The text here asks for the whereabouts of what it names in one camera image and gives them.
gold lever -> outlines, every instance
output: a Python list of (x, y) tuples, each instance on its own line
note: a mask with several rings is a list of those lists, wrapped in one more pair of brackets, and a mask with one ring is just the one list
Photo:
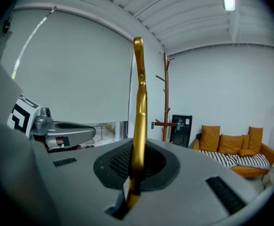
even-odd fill
[(143, 40), (134, 38), (133, 48), (136, 56), (139, 88), (137, 93), (137, 111), (133, 135), (133, 154), (130, 162), (130, 184), (126, 198), (127, 209), (130, 210), (140, 198), (141, 181), (144, 180), (144, 154), (147, 138), (147, 90), (144, 66)]

striped blanket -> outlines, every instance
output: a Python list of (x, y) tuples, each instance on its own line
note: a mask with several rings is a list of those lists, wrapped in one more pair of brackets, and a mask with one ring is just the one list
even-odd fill
[(244, 166), (267, 170), (270, 169), (269, 162), (263, 154), (256, 154), (252, 157), (241, 157), (239, 155), (222, 154), (218, 152), (208, 152), (202, 150), (199, 151), (210, 156), (211, 158), (228, 168)]

orange sofa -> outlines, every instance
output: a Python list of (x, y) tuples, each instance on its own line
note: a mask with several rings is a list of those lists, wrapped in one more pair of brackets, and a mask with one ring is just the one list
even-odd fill
[[(195, 139), (194, 141), (193, 150), (199, 150), (198, 139)], [(269, 165), (272, 166), (272, 164), (274, 163), (274, 150), (262, 143), (260, 153), (266, 157), (266, 159), (269, 162)], [(265, 169), (257, 169), (257, 168), (244, 167), (244, 166), (236, 166), (236, 167), (233, 167), (231, 170), (233, 170), (234, 172), (236, 172), (237, 174), (245, 178), (263, 176), (268, 173), (268, 170), (265, 170)]]

wooden coat rack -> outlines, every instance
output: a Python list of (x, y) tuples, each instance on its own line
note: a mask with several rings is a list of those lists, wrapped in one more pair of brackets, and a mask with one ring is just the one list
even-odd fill
[(164, 53), (164, 72), (165, 72), (165, 79), (162, 77), (156, 75), (156, 77), (162, 81), (165, 82), (165, 89), (163, 90), (165, 92), (165, 110), (164, 110), (164, 122), (160, 122), (158, 119), (156, 119), (155, 126), (163, 126), (162, 133), (163, 133), (163, 141), (166, 141), (167, 139), (167, 127), (177, 127), (177, 123), (168, 123), (168, 113), (170, 111), (169, 107), (169, 83), (168, 83), (168, 68), (169, 63), (171, 60), (175, 58), (167, 59), (166, 53)]

white ceiling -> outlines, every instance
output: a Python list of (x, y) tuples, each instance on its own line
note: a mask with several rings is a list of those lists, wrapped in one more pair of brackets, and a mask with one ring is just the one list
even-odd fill
[(274, 47), (274, 16), (262, 0), (109, 0), (141, 22), (171, 55), (226, 43)]

